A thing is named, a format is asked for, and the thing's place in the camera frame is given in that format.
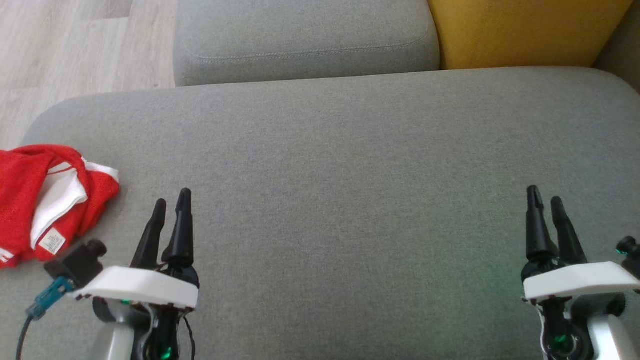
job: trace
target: seam stitching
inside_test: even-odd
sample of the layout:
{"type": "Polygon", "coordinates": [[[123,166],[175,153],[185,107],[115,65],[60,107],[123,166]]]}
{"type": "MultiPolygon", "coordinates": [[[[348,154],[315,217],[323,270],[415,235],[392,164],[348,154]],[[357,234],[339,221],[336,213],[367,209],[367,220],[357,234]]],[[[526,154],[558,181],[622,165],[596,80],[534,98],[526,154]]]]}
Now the seam stitching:
{"type": "Polygon", "coordinates": [[[294,58],[299,56],[313,56],[313,55],[325,55],[325,54],[337,54],[337,53],[362,53],[368,51],[386,51],[390,49],[397,49],[401,47],[409,47],[413,46],[416,43],[422,42],[429,33],[425,33],[424,36],[420,37],[417,40],[407,42],[405,44],[398,43],[392,45],[381,45],[376,47],[369,46],[360,46],[360,47],[337,47],[335,49],[316,49],[302,52],[291,52],[291,53],[268,53],[268,54],[253,54],[253,55],[241,55],[241,56],[220,56],[220,57],[206,57],[206,56],[197,56],[193,54],[184,44],[184,41],[181,39],[180,44],[185,52],[189,55],[192,60],[203,62],[203,63],[214,63],[214,62],[240,62],[240,61],[253,61],[253,60],[265,60],[265,59],[275,59],[275,58],[294,58]]]}

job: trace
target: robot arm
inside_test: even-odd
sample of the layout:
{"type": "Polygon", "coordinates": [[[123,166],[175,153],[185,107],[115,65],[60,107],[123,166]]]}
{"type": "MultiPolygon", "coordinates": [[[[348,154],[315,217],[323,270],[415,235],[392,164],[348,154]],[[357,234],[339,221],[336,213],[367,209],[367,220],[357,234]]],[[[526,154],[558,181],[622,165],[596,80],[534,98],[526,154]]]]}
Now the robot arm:
{"type": "Polygon", "coordinates": [[[542,321],[545,359],[631,360],[638,356],[617,316],[625,308],[621,291],[640,290],[640,247],[632,238],[618,245],[628,256],[616,263],[588,263],[562,200],[551,201],[556,247],[549,238],[538,188],[527,189],[527,259],[522,270],[523,301],[542,321]]]}
{"type": "Polygon", "coordinates": [[[176,360],[177,327],[195,310],[200,283],[193,268],[193,217],[191,191],[182,189],[176,205],[176,223],[169,245],[157,264],[166,202],[159,199],[140,239],[131,267],[103,269],[98,258],[107,249],[99,240],[76,243],[44,268],[54,279],[27,310],[16,359],[21,358],[24,337],[32,320],[39,320],[63,296],[93,299],[93,310],[106,324],[96,339],[91,359],[176,360]]]}

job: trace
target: clothing label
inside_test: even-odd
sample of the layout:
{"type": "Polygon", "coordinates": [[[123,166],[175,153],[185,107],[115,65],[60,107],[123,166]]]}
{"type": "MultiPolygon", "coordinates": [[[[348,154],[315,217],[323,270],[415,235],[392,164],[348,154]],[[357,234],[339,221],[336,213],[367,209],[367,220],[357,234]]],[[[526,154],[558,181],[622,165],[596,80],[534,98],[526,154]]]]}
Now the clothing label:
{"type": "Polygon", "coordinates": [[[49,232],[42,238],[42,241],[38,245],[51,254],[55,255],[58,253],[58,251],[60,251],[60,248],[62,248],[62,245],[65,244],[66,240],[67,239],[65,239],[65,237],[58,232],[58,230],[55,230],[55,228],[52,227],[51,230],[49,230],[49,232]]]}

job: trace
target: gray sofa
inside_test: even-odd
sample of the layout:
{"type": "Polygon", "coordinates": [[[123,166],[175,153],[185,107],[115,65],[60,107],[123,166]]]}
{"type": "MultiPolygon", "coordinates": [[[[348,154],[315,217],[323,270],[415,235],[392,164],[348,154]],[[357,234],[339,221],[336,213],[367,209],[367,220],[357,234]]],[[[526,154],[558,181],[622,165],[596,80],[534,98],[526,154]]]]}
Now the gray sofa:
{"type": "MultiPolygon", "coordinates": [[[[23,144],[119,169],[87,236],[107,266],[130,262],[158,197],[192,189],[199,359],[537,360],[540,321],[520,301],[525,189],[564,199],[591,261],[620,262],[615,244],[640,230],[639,138],[640,95],[620,78],[529,67],[82,97],[23,144]]],[[[50,279],[36,263],[0,279],[11,354],[50,279]]],[[[638,318],[629,296],[633,338],[638,318]]],[[[90,302],[60,302],[24,359],[84,359],[99,326],[90,302]]]]}

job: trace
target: wooden floor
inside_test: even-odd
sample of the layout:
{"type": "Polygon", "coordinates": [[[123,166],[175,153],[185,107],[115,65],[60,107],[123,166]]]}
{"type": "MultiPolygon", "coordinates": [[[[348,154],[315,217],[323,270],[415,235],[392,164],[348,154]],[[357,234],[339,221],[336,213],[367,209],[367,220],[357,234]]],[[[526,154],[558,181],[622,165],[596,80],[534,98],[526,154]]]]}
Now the wooden floor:
{"type": "Polygon", "coordinates": [[[0,149],[71,97],[171,88],[177,0],[0,0],[0,149]]]}

